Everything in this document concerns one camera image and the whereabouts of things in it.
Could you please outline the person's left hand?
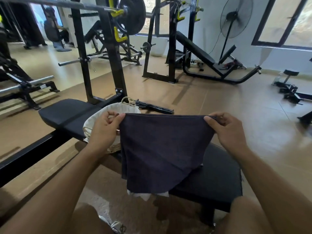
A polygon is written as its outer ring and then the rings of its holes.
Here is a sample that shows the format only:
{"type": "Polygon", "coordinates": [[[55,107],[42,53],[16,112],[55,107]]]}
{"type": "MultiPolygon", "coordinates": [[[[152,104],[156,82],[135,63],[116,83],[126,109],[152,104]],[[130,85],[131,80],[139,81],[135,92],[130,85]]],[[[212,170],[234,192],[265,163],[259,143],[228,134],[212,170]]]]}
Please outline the person's left hand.
{"type": "Polygon", "coordinates": [[[113,144],[122,120],[105,120],[104,114],[97,118],[86,146],[89,154],[102,156],[113,144]]]}

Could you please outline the dark navy towel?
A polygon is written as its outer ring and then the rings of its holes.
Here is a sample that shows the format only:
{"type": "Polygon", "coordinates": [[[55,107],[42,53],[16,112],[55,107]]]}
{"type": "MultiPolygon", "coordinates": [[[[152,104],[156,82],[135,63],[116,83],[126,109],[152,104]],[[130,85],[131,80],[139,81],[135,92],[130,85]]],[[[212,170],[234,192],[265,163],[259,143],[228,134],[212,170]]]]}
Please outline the dark navy towel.
{"type": "Polygon", "coordinates": [[[203,115],[127,113],[121,124],[122,177],[136,194],[163,194],[203,164],[215,131],[203,115]]]}

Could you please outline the person's left forearm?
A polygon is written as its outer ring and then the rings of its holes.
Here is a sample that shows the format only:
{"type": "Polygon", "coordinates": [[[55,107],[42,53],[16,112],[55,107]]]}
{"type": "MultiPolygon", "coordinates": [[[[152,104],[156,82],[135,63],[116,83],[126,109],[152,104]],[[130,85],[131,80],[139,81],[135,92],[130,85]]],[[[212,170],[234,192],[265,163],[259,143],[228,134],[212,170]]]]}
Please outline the person's left forearm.
{"type": "Polygon", "coordinates": [[[0,234],[63,234],[104,155],[89,154],[84,148],[0,228],[0,234]]]}

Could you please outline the person's right forearm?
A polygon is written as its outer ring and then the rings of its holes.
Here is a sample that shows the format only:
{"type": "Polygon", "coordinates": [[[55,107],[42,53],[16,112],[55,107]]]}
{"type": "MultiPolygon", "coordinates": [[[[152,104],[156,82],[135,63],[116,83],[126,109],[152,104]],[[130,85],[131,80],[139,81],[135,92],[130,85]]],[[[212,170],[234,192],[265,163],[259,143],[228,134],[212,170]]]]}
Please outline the person's right forearm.
{"type": "Polygon", "coordinates": [[[232,155],[240,164],[275,234],[312,234],[312,201],[249,147],[232,155]]]}

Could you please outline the black padded flat bench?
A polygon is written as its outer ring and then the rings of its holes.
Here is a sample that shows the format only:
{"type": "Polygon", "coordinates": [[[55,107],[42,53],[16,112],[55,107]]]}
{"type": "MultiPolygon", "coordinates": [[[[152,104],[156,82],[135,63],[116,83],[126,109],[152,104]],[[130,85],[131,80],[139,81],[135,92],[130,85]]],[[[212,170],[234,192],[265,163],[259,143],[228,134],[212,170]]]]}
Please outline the black padded flat bench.
{"type": "MultiPolygon", "coordinates": [[[[80,100],[64,99],[39,110],[39,115],[52,128],[83,140],[83,123],[101,109],[80,100]]],[[[169,194],[201,204],[201,222],[213,227],[215,209],[229,212],[232,201],[242,196],[240,167],[224,149],[210,143],[203,166],[192,171],[169,194]]]]}

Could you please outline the black incline bench rack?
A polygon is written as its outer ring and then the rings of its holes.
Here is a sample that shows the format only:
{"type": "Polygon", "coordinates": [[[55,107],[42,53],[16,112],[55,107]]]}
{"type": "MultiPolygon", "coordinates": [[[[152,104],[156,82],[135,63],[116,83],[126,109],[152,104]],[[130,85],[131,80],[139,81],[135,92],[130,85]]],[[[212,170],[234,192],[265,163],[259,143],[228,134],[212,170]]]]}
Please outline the black incline bench rack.
{"type": "Polygon", "coordinates": [[[171,14],[169,19],[169,51],[168,51],[168,60],[169,60],[169,75],[161,75],[157,73],[150,73],[148,72],[148,63],[149,63],[149,55],[150,50],[146,50],[146,57],[145,57],[145,64],[144,64],[144,70],[143,70],[143,78],[149,78],[149,79],[155,79],[158,81],[168,82],[168,83],[177,83],[178,80],[175,78],[175,62],[176,62],[176,41],[181,43],[184,47],[183,54],[181,56],[182,58],[182,69],[184,73],[188,76],[196,77],[196,78],[203,78],[218,82],[223,82],[227,84],[237,85],[240,83],[243,83],[247,81],[249,78],[251,78],[256,73],[261,74],[261,67],[255,66],[255,68],[250,71],[246,76],[244,76],[241,79],[226,79],[226,77],[235,70],[235,66],[230,67],[225,73],[222,73],[219,68],[217,68],[217,64],[214,61],[213,58],[210,57],[208,53],[206,53],[204,50],[202,50],[200,47],[198,47],[196,44],[192,42],[193,39],[193,30],[194,30],[194,24],[196,21],[196,14],[198,11],[200,11],[200,8],[196,6],[197,1],[192,0],[192,3],[189,4],[190,6],[190,22],[189,22],[189,37],[187,38],[184,34],[177,31],[177,23],[180,21],[180,7],[182,5],[186,5],[186,2],[181,0],[165,0],[161,3],[156,4],[156,6],[153,8],[153,11],[151,13],[150,17],[150,27],[149,27],[149,34],[148,34],[148,40],[143,44],[142,49],[144,47],[152,47],[152,36],[153,36],[153,29],[154,29],[154,20],[155,16],[158,13],[158,10],[166,5],[171,6],[171,14]],[[189,66],[190,66],[190,59],[191,54],[194,54],[196,57],[198,57],[204,64],[206,64],[210,69],[212,69],[214,72],[216,72],[220,77],[215,77],[211,75],[206,74],[197,74],[190,72],[189,66]]]}

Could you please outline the small black weight plate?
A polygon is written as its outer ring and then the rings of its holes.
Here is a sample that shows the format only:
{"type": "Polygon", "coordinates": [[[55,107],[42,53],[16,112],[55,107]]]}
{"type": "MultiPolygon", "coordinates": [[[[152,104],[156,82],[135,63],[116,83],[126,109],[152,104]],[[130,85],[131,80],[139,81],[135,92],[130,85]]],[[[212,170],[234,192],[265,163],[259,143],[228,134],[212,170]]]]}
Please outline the small black weight plate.
{"type": "Polygon", "coordinates": [[[144,42],[140,49],[143,50],[145,53],[150,53],[152,46],[155,45],[156,43],[150,44],[149,42],[144,42]]]}

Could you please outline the black low gym bench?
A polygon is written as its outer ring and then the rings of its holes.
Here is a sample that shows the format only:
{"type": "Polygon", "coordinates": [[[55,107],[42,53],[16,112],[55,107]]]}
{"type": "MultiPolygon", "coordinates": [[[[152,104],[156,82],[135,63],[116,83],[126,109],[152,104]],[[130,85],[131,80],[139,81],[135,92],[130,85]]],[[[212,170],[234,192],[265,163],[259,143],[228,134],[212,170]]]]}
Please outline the black low gym bench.
{"type": "Polygon", "coordinates": [[[312,94],[298,92],[298,87],[295,84],[287,83],[289,78],[297,77],[298,71],[284,70],[274,79],[272,85],[279,88],[279,93],[283,94],[283,99],[288,100],[293,104],[301,104],[301,101],[312,102],[312,94]]]}

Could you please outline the white cloth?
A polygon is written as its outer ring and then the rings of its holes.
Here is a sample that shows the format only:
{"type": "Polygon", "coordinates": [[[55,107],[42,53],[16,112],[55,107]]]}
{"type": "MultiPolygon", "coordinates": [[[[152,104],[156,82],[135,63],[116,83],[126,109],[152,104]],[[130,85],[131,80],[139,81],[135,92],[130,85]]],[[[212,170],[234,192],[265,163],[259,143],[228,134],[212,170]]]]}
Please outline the white cloth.
{"type": "Polygon", "coordinates": [[[127,190],[127,194],[133,197],[140,197],[142,198],[144,201],[148,201],[149,198],[154,195],[154,196],[162,196],[162,197],[169,197],[169,192],[165,192],[165,193],[133,193],[130,190],[127,190]]]}

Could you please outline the black plate loaded machine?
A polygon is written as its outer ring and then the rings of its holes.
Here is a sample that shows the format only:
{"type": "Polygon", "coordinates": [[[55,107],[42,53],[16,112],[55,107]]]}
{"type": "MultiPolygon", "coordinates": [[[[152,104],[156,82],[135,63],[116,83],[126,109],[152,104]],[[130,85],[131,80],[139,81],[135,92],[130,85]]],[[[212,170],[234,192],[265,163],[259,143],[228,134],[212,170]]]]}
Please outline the black plate loaded machine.
{"type": "Polygon", "coordinates": [[[10,53],[0,51],[0,82],[11,81],[15,86],[0,89],[0,104],[14,99],[19,99],[34,110],[41,107],[31,98],[30,94],[49,88],[53,93],[59,93],[55,83],[51,81],[54,76],[47,76],[39,79],[32,79],[18,65],[18,62],[10,56],[10,53]]]}

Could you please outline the person's right leg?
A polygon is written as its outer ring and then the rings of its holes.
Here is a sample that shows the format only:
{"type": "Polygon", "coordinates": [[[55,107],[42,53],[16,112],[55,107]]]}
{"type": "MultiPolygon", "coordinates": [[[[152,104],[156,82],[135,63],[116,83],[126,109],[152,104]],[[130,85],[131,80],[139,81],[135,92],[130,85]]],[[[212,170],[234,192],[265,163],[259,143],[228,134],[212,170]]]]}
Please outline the person's right leg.
{"type": "Polygon", "coordinates": [[[275,234],[259,202],[245,196],[234,199],[230,212],[213,234],[275,234]]]}

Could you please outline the person's left leg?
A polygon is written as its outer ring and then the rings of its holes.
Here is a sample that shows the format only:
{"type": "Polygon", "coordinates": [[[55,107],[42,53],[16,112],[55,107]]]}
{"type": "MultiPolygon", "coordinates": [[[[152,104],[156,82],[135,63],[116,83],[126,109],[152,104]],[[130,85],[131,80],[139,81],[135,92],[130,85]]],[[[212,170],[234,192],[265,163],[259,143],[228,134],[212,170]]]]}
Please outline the person's left leg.
{"type": "Polygon", "coordinates": [[[87,203],[78,203],[63,234],[115,234],[100,219],[96,209],[87,203]]]}

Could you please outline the black framed window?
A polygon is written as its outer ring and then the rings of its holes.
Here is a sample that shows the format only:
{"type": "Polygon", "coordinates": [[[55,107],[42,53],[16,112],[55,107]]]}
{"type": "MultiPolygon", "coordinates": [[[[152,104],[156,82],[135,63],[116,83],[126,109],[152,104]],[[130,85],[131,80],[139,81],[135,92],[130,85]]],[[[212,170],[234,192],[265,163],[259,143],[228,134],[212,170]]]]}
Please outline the black framed window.
{"type": "Polygon", "coordinates": [[[312,51],[312,0],[269,0],[252,45],[312,51]]]}

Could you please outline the steel barbell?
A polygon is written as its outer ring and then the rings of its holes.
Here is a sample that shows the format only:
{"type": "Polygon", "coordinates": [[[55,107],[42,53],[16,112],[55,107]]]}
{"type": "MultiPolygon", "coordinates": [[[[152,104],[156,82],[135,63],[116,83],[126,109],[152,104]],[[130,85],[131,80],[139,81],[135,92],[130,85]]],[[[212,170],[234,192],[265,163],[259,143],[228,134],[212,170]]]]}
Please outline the steel barbell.
{"type": "Polygon", "coordinates": [[[110,12],[113,10],[108,6],[98,6],[90,3],[80,3],[75,1],[68,0],[0,0],[14,3],[34,3],[34,4],[43,4],[43,5],[51,5],[51,6],[59,6],[64,8],[72,8],[76,10],[88,10],[88,11],[106,11],[110,12]]]}

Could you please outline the black pedestal fan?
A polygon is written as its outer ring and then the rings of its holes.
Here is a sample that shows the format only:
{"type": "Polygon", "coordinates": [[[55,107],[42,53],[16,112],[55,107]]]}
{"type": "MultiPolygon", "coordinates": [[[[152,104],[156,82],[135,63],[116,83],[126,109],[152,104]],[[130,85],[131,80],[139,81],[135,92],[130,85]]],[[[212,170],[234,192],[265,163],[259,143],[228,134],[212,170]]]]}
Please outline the black pedestal fan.
{"type": "Polygon", "coordinates": [[[224,50],[228,39],[240,35],[247,27],[253,11],[253,0],[227,0],[220,16],[220,31],[225,37],[219,64],[227,57],[224,50]]]}

